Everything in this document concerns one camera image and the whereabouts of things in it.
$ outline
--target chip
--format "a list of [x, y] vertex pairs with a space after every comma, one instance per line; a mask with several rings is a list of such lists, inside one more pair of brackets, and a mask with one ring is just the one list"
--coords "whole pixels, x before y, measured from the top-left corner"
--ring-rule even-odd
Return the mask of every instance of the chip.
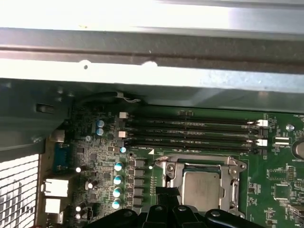
[[248, 189], [248, 192], [249, 192], [249, 193], [255, 193], [255, 190], [256, 190], [255, 188], [249, 188], [249, 189]]
[[77, 152], [77, 154], [84, 154], [85, 149], [82, 147], [77, 147], [76, 152]]
[[96, 153], [90, 154], [90, 160], [96, 160], [96, 159], [97, 159], [97, 154]]
[[113, 134], [108, 134], [107, 135], [107, 139], [108, 140], [113, 140], [114, 139], [114, 135]]
[[90, 195], [90, 199], [91, 199], [91, 200], [95, 200], [95, 199], [96, 199], [96, 194], [93, 194], [93, 193], [92, 193], [92, 194]]
[[141, 205], [142, 202], [142, 198], [133, 198], [133, 205]]
[[288, 200], [290, 197], [290, 187], [287, 184], [275, 185], [275, 200]]
[[111, 174], [108, 172], [104, 173], [104, 179], [110, 179], [111, 178]]

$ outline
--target metal panel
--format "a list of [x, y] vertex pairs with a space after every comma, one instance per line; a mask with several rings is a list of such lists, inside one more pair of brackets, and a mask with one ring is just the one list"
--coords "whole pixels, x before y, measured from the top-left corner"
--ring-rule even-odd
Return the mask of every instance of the metal panel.
[[303, 75], [89, 62], [1, 60], [0, 64], [7, 72], [6, 80], [39, 79], [43, 73], [49, 81], [26, 82], [37, 87], [61, 86], [76, 98], [123, 91], [153, 105], [295, 113], [304, 110]]
[[34, 225], [38, 158], [35, 154], [0, 163], [0, 228]]
[[[43, 153], [40, 145], [32, 145], [42, 142], [68, 117], [72, 101], [68, 91], [59, 93], [58, 89], [34, 81], [0, 80], [0, 161]], [[54, 113], [38, 112], [37, 104], [53, 106]]]
[[[73, 10], [70, 10], [70, 4], [61, 1], [58, 1], [60, 8], [54, 2], [47, 8], [31, 2], [18, 1], [19, 7], [16, 8], [16, 1], [5, 1], [6, 10], [0, 15], [0, 27], [198, 36], [216, 34], [247, 38], [263, 38], [265, 34], [271, 34], [274, 39], [281, 34], [304, 35], [304, 7], [299, 4], [266, 5], [262, 2], [244, 4], [229, 1], [205, 1], [198, 4], [196, 1], [189, 5], [186, 1], [168, 4], [166, 1], [138, 0], [105, 4], [89, 0], [86, 5], [94, 5], [93, 8], [75, 4]], [[16, 19], [16, 14], [23, 20]]]

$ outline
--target silver metal frame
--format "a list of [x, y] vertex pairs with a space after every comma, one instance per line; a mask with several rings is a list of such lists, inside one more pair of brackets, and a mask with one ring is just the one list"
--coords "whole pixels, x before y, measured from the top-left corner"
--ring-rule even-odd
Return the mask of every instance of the silver metal frame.
[[[100, 5], [90, 0], [86, 5], [94, 5], [93, 8], [74, 6], [73, 12], [66, 4], [54, 9], [30, 8], [24, 4], [19, 10], [14, 7], [14, 1], [6, 4], [7, 10], [0, 15], [0, 27], [273, 39], [304, 35], [304, 7], [296, 0], [287, 4], [281, 0], [192, 0], [190, 3], [131, 0]], [[16, 14], [23, 20], [16, 20]]]

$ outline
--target solid capacitor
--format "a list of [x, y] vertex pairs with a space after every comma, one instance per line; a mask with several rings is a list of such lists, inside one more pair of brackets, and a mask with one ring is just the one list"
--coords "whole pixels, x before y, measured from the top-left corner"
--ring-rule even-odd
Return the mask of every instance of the solid capacitor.
[[91, 183], [88, 184], [88, 188], [92, 189], [93, 187], [95, 187], [98, 184], [98, 181], [94, 180]]
[[123, 167], [124, 167], [124, 164], [121, 161], [119, 161], [118, 163], [115, 164], [114, 170], [115, 171], [120, 171], [120, 170], [123, 169]]
[[86, 203], [85, 202], [81, 202], [76, 208], [75, 208], [75, 210], [77, 211], [77, 212], [80, 212], [83, 208], [85, 208], [86, 207]]
[[120, 197], [120, 195], [122, 194], [122, 192], [123, 192], [122, 188], [117, 187], [117, 188], [115, 188], [114, 191], [113, 191], [113, 196], [114, 196], [115, 198], [118, 198], [118, 197]]
[[85, 165], [82, 165], [82, 166], [80, 166], [80, 167], [77, 167], [75, 170], [76, 170], [76, 172], [86, 171], [86, 166], [85, 166]]
[[76, 219], [81, 219], [81, 217], [83, 217], [83, 215], [85, 214], [86, 210], [82, 209], [80, 212], [78, 212], [76, 215], [75, 215], [75, 218]]
[[96, 134], [99, 135], [99, 136], [102, 136], [104, 134], [104, 130], [102, 128], [98, 128], [96, 130]]
[[112, 208], [119, 209], [120, 205], [121, 205], [122, 201], [120, 199], [115, 199], [114, 202], [112, 203]]
[[123, 177], [121, 176], [121, 175], [117, 175], [115, 178], [114, 178], [114, 180], [113, 180], [113, 183], [115, 184], [115, 185], [119, 185], [119, 184], [121, 184], [123, 182]]
[[103, 120], [99, 120], [97, 121], [97, 127], [103, 127], [104, 126], [104, 121]]

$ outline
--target mounting hole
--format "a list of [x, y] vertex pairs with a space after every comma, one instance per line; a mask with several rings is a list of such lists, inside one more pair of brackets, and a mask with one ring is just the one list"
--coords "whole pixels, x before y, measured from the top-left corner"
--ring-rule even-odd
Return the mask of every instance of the mounting hole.
[[145, 67], [157, 67], [157, 63], [154, 61], [146, 61], [142, 64], [142, 66]]
[[91, 62], [89, 60], [81, 60], [80, 62], [80, 66], [84, 69], [87, 70], [89, 68], [89, 65], [91, 64]]

